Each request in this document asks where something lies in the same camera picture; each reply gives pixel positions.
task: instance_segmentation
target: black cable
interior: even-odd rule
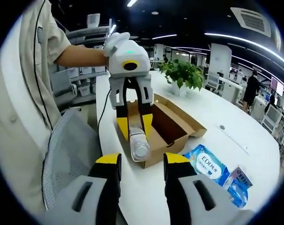
[[[33,42],[33,68],[34,68],[34,75],[35,75],[35,81],[37,83],[37,87],[38,87],[38,92],[39,92],[39,96],[42,100],[42,104],[44,106],[44,109],[45,109],[45,112],[46,112],[46,115],[47,115],[47,119],[49,121],[49,124],[50,124],[50,127],[51,127],[51,130],[53,130],[53,126],[51,124],[51,121],[50,121],[50,117],[49,117],[49,114],[48,114],[48,111],[47,111],[47,108],[46,108],[46,104],[44,102],[44,99],[43,99],[43,96],[42,96],[42,93],[40,91],[40,87],[39,87],[39,84],[38,84],[38,75],[37,75],[37,69],[36,69],[36,60],[35,60],[35,45],[36,45],[36,36],[37,36],[37,31],[38,31],[38,19],[39,19],[39,16],[40,16],[40,13],[43,9],[43,6],[44,6],[44,3],[45,3],[46,0],[43,1],[43,4],[38,12],[38,17],[37,17],[37,21],[35,23],[35,29],[34,29],[34,42]]]
[[[102,110],[102,113],[101,113],[101,116],[100,116],[100,119],[99,119],[99,122],[98,122],[97,132],[98,132],[99,142],[100,142],[100,137],[99,137],[99,125],[100,125],[100,121],[101,121],[101,119],[102,119],[102,116],[103,116],[103,114],[104,114],[105,107],[106,107],[106,103],[107,103],[107,100],[108,100],[108,96],[109,96],[109,94],[110,94],[111,90],[112,90],[112,89],[111,89],[111,88],[109,88],[109,91],[108,91],[108,93],[107,93],[107,95],[106,95],[106,99],[105,99],[104,107],[103,107],[103,110]]]

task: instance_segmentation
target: potted plant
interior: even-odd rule
[[[165,73],[165,78],[172,85],[172,91],[176,95],[183,97],[187,93],[187,88],[198,88],[200,91],[202,87],[203,72],[194,64],[172,60],[162,63],[159,69],[161,74]]]

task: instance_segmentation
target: plastic water bottle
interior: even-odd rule
[[[133,161],[140,162],[150,158],[150,145],[140,126],[130,125],[129,141]]]

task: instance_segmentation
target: open cardboard box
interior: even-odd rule
[[[138,102],[127,102],[127,106],[130,123],[139,120]],[[151,132],[147,137],[151,158],[142,162],[143,168],[162,161],[165,152],[179,153],[189,136],[202,137],[207,131],[193,117],[157,94],[154,95],[152,113]]]

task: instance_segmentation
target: green leaves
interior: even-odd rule
[[[165,73],[165,78],[168,83],[172,81],[177,82],[179,88],[181,88],[185,82],[185,85],[191,89],[202,88],[204,82],[204,76],[202,70],[189,62],[181,62],[179,60],[172,60],[168,63],[162,63],[159,66],[160,72]]]

